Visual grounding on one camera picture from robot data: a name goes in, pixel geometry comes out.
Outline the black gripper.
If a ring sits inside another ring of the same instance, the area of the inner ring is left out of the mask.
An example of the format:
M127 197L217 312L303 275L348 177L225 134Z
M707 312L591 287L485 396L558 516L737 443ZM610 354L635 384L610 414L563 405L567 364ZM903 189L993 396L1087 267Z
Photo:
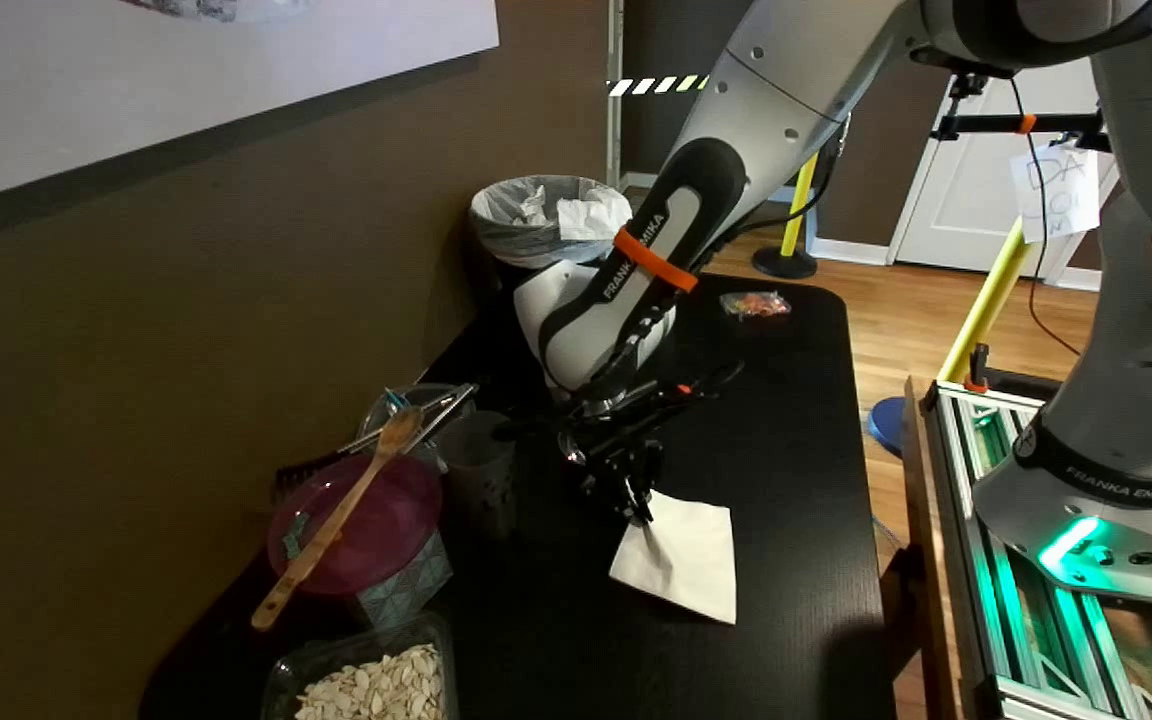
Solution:
M643 379L610 399L580 405L550 422L558 465L580 486L618 518L652 523L652 426L700 399L716 399L745 372L739 360L716 364L694 379Z

